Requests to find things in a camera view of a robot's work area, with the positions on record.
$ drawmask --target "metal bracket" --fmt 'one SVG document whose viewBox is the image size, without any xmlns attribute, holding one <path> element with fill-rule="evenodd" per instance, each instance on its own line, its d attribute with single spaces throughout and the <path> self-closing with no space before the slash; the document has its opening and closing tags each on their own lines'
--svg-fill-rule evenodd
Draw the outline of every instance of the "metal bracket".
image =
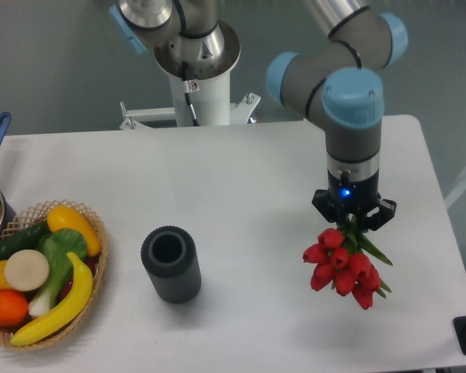
<svg viewBox="0 0 466 373">
<path fill-rule="evenodd" d="M 230 124 L 255 123 L 252 113 L 261 100 L 261 96 L 248 93 L 240 103 L 230 105 Z M 119 126 L 121 130 L 135 130 L 142 127 L 149 128 L 141 122 L 156 122 L 162 120 L 175 120 L 176 113 L 173 107 L 144 110 L 126 110 L 124 101 L 120 102 L 123 114 L 123 123 Z"/>
</svg>

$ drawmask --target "wicker basket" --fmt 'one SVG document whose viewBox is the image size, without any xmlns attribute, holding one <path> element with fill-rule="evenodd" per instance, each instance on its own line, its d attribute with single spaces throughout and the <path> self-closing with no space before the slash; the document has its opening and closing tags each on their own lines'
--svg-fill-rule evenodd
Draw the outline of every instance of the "wicker basket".
<svg viewBox="0 0 466 373">
<path fill-rule="evenodd" d="M 60 331 L 52 334 L 48 338 L 40 340 L 34 344 L 30 344 L 24 347 L 17 347 L 10 344 L 10 339 L 12 338 L 13 333 L 18 329 L 3 329 L 0 328 L 0 346 L 8 349 L 8 350 L 38 350 L 40 348 L 49 347 L 59 340 L 66 337 L 70 332 L 76 329 L 79 323 L 85 318 L 85 315 L 89 308 L 91 307 L 95 297 L 97 296 L 100 284 L 102 283 L 103 275 L 105 273 L 106 265 L 107 265 L 107 250 L 108 250 L 108 239 L 105 227 L 103 225 L 103 221 L 100 220 L 100 217 L 92 211 L 89 207 L 86 207 L 84 204 L 78 204 L 76 202 L 70 202 L 68 200 L 57 201 L 54 200 L 52 202 L 47 201 L 43 204 L 38 204 L 36 207 L 30 207 L 28 210 L 23 211 L 21 214 L 16 215 L 14 220 L 7 225 L 7 229 L 2 231 L 0 235 L 0 240 L 13 235 L 15 232 L 24 229 L 30 225 L 34 225 L 47 217 L 48 211 L 50 211 L 53 207 L 58 205 L 64 205 L 74 208 L 75 210 L 79 211 L 92 225 L 92 227 L 96 230 L 100 244 L 102 249 L 100 250 L 99 254 L 99 262 L 96 268 L 96 275 L 93 278 L 93 291 L 92 295 L 90 296 L 88 303 L 83 308 L 83 310 L 69 323 L 66 327 L 61 329 Z"/>
</svg>

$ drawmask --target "yellow banana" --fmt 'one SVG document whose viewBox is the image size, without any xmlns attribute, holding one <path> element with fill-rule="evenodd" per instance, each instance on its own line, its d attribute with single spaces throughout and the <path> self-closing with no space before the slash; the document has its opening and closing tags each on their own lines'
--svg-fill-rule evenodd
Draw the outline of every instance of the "yellow banana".
<svg viewBox="0 0 466 373">
<path fill-rule="evenodd" d="M 68 258 L 74 268 L 71 291 L 48 313 L 19 329 L 12 336 L 11 345 L 26 346 L 42 340 L 73 320 L 85 307 L 93 289 L 92 271 L 75 253 L 69 252 Z"/>
</svg>

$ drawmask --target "blue light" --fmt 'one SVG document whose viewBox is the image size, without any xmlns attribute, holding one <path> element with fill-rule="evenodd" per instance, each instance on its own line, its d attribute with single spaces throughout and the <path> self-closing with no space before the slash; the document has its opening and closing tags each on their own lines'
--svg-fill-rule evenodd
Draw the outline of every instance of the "blue light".
<svg viewBox="0 0 466 373">
<path fill-rule="evenodd" d="M 350 196 L 350 190 L 348 190 L 347 188 L 342 188 L 340 190 L 340 196 L 342 196 L 342 198 L 347 198 L 348 196 Z"/>
</svg>

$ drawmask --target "black cylinder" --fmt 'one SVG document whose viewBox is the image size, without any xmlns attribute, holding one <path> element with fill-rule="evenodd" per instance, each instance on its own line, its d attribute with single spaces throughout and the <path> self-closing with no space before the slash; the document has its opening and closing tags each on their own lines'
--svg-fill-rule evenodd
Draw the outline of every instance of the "black cylinder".
<svg viewBox="0 0 466 373">
<path fill-rule="evenodd" d="M 157 294 L 166 302 L 187 302 L 200 290 L 202 279 L 195 242 L 181 228 L 155 229 L 141 247 L 141 262 Z"/>
</svg>

